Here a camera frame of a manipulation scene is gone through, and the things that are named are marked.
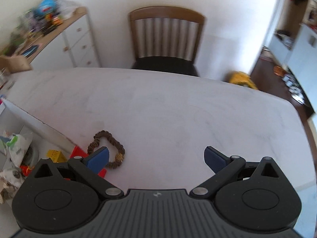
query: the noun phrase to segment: door frame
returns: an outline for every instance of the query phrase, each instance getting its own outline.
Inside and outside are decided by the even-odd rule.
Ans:
[[[268,47],[272,38],[273,38],[276,27],[277,27],[278,22],[280,20],[280,16],[282,14],[284,2],[285,2],[285,0],[276,0],[273,15],[272,15],[269,27],[268,27],[267,32],[266,32],[266,36],[264,38],[264,42],[263,42],[264,47]]]

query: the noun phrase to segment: plastic bag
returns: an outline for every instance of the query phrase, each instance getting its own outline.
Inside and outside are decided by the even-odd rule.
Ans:
[[[80,6],[79,4],[67,1],[67,0],[57,0],[57,6],[61,12],[63,20],[69,19],[74,11]]]
[[[10,152],[13,164],[19,168],[23,157],[32,142],[33,133],[31,132],[23,135],[17,134],[10,136],[10,138],[11,140],[6,143],[7,149]]]

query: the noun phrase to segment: gold bead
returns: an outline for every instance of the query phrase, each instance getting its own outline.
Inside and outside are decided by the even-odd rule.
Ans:
[[[121,154],[121,153],[116,154],[116,157],[115,157],[116,162],[122,163],[123,159],[124,159],[124,155],[123,154]]]

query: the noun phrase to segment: kitchen counter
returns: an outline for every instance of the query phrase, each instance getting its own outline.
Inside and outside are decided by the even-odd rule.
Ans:
[[[275,159],[302,200],[296,230],[312,237],[316,175],[294,107],[257,90],[162,72],[74,68],[16,75],[8,99],[86,149],[111,132],[126,150],[106,179],[121,188],[192,188],[213,176],[203,152],[213,146],[247,161]],[[110,146],[110,160],[115,155]]]

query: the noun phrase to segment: wooden chair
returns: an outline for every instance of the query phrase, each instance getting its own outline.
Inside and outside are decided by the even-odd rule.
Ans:
[[[130,12],[136,60],[132,69],[198,76],[194,62],[204,22],[200,13],[181,7],[150,6]]]

